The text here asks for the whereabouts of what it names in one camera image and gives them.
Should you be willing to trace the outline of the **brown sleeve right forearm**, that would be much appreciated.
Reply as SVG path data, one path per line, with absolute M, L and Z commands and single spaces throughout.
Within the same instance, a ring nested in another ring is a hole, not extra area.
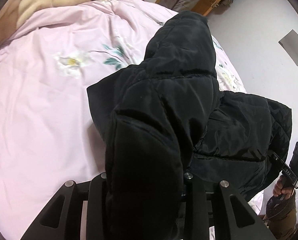
M 268 228 L 276 239 L 291 239 L 296 231 L 296 203 L 294 193 L 285 201 L 285 209 L 268 220 Z

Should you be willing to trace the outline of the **person's right hand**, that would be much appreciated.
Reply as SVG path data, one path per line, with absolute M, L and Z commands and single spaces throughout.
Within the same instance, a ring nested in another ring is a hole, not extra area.
M 276 181 L 274 188 L 272 190 L 272 194 L 274 197 L 279 197 L 280 195 L 284 195 L 284 200 L 288 200 L 293 196 L 295 190 L 293 187 L 286 187 L 283 183 L 284 176 L 280 175 L 279 179 Z

